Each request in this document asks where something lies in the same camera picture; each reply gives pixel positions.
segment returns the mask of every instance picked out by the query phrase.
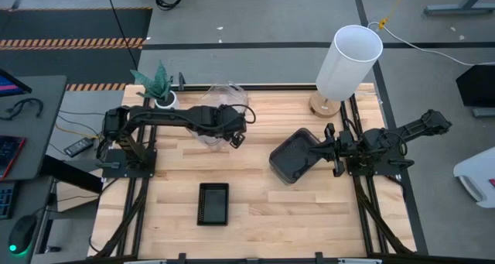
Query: yellow cable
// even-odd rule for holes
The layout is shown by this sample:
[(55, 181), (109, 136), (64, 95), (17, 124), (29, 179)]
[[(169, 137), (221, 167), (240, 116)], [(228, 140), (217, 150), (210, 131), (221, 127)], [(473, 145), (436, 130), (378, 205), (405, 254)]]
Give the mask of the yellow cable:
[(60, 131), (62, 131), (62, 132), (68, 132), (68, 133), (73, 133), (73, 134), (77, 134), (77, 135), (82, 135), (84, 137), (88, 137), (89, 139), (98, 139), (98, 136), (95, 136), (95, 135), (87, 135), (87, 134), (81, 133), (81, 132), (75, 132), (75, 131), (71, 131), (71, 130), (68, 130), (68, 129), (62, 129), (56, 123), (55, 123), (55, 127), (57, 129), (59, 129)]
[(395, 1), (395, 5), (392, 8), (392, 10), (390, 11), (390, 13), (388, 14), (388, 16), (378, 22), (379, 23), (378, 24), (378, 29), (383, 29), (385, 27), (385, 24), (387, 24), (388, 20), (390, 20), (392, 18), (392, 16), (394, 16), (395, 11), (399, 7), (399, 4), (400, 3), (401, 3), (401, 0), (396, 0)]

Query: green plant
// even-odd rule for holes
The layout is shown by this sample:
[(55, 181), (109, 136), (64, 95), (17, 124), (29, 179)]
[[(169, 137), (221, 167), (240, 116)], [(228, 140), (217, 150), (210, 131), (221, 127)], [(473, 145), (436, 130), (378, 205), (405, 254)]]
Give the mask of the green plant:
[(157, 100), (167, 101), (169, 99), (170, 94), (170, 85), (172, 84), (173, 77), (168, 79), (167, 71), (162, 64), (162, 61), (159, 61), (158, 70), (155, 74), (155, 80), (147, 78), (144, 74), (131, 70), (134, 78), (139, 81), (143, 86), (145, 86), (146, 92), (138, 93), (138, 95), (143, 98), (154, 98)]

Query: black tray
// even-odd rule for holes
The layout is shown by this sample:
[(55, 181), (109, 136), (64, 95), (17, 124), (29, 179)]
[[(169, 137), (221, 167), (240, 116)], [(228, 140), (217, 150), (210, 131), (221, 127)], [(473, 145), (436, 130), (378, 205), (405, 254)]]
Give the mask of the black tray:
[(308, 129), (298, 129), (270, 154), (271, 169), (285, 183), (295, 183), (321, 159), (308, 148), (319, 140)]
[(198, 225), (227, 225), (228, 210), (228, 183), (200, 183)]

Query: white cable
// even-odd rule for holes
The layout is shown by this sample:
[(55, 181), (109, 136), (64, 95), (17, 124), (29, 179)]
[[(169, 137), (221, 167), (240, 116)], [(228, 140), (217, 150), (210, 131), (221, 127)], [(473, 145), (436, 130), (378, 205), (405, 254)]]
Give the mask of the white cable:
[[(371, 26), (371, 25), (374, 25), (374, 24), (380, 25), (380, 23), (378, 23), (378, 22), (371, 22), (370, 24), (368, 24), (368, 29), (370, 28), (370, 26)], [(385, 29), (385, 31), (387, 31), (387, 33), (389, 33), (391, 36), (393, 36), (396, 40), (401, 41), (401, 42), (403, 42), (403, 43), (405, 43), (405, 44), (409, 45), (409, 46), (410, 46), (410, 47), (412, 47), (412, 48), (415, 48), (415, 49), (417, 49), (417, 50), (419, 50), (419, 51), (422, 51), (422, 52), (434, 53), (434, 54), (438, 54), (438, 55), (441, 55), (441, 56), (447, 57), (447, 58), (449, 58), (450, 60), (453, 60), (453, 61), (454, 61), (454, 62), (456, 62), (456, 63), (460, 63), (460, 64), (462, 64), (462, 65), (464, 65), (464, 66), (469, 66), (469, 67), (472, 67), (472, 66), (476, 66), (476, 65), (491, 65), (491, 64), (495, 64), (495, 62), (489, 62), (489, 63), (464, 63), (464, 62), (462, 62), (462, 61), (460, 61), (460, 60), (457, 60), (457, 59), (456, 59), (456, 58), (454, 58), (454, 57), (451, 57), (451, 56), (449, 56), (449, 55), (447, 55), (447, 54), (444, 54), (444, 53), (441, 53), (441, 52), (439, 52), (439, 51), (434, 51), (434, 50), (426, 50), (426, 49), (422, 49), (422, 48), (420, 48), (420, 47), (417, 47), (416, 45), (414, 45), (414, 44), (410, 44), (410, 43), (408, 43), (407, 41), (405, 41), (405, 40), (401, 39), (400, 37), (398, 37), (398, 36), (394, 35), (394, 34), (393, 34), (393, 33), (392, 33), (389, 29), (387, 29), (387, 27), (384, 27), (384, 29)]]

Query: floor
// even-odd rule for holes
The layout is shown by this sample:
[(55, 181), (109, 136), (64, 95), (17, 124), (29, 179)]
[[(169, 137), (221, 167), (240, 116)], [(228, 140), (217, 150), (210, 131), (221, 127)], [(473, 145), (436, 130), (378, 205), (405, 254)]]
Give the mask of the floor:
[[(19, 1), (21, 9), (110, 6), (108, 0)], [(495, 42), (494, 15), (422, 14), (426, 5), (460, 1), (402, 0), (387, 27), (413, 43), (455, 43), (446, 44), (453, 48), (439, 51), (470, 63), (494, 61), (493, 48), (456, 45)], [(14, 2), (0, 0), (0, 8), (10, 8)], [(155, 7), (153, 0), (113, 2), (116, 7)], [(182, 72), (188, 84), (314, 82), (326, 54), (322, 43), (331, 41), (342, 26), (361, 24), (363, 17), (369, 21), (385, 17), (394, 3), (395, 0), (362, 0), (364, 10), (360, 12), (355, 0), (183, 0), (171, 11), (153, 10), (138, 69), (152, 75), (162, 60), (170, 74)], [(379, 35), (384, 43), (395, 42), (383, 31)], [(495, 120), (474, 119), (456, 89), (455, 79), (468, 67), (411, 49), (386, 48), (379, 62), (383, 78), (375, 70), (365, 81), (377, 82), (388, 124), (403, 125), (429, 108), (441, 111), (453, 123), (452, 131), (446, 135), (417, 139), (409, 145), (407, 157), (416, 162), (409, 173), (428, 252), (495, 259), (495, 210), (476, 206), (452, 176), (452, 168), (458, 162), (495, 146)], [(119, 91), (67, 92), (62, 109), (101, 113), (119, 106), (121, 96)], [(97, 115), (63, 116), (95, 130), (101, 126)], [(82, 130), (59, 123), (67, 129)], [(55, 131), (52, 144), (62, 149), (78, 139)], [(48, 153), (65, 158), (51, 147)], [(93, 157), (94, 151), (89, 151), (78, 159)], [(85, 213), (94, 212), (90, 205), (84, 209)], [(89, 232), (90, 214), (85, 219), (81, 228)], [(75, 221), (54, 225), (49, 243), (65, 244), (63, 260), (82, 259), (85, 250), (78, 248), (87, 247), (87, 235), (69, 242), (68, 238), (76, 238), (67, 234), (73, 226), (70, 222)], [(33, 262), (62, 261), (57, 257), (60, 255), (43, 255)]]

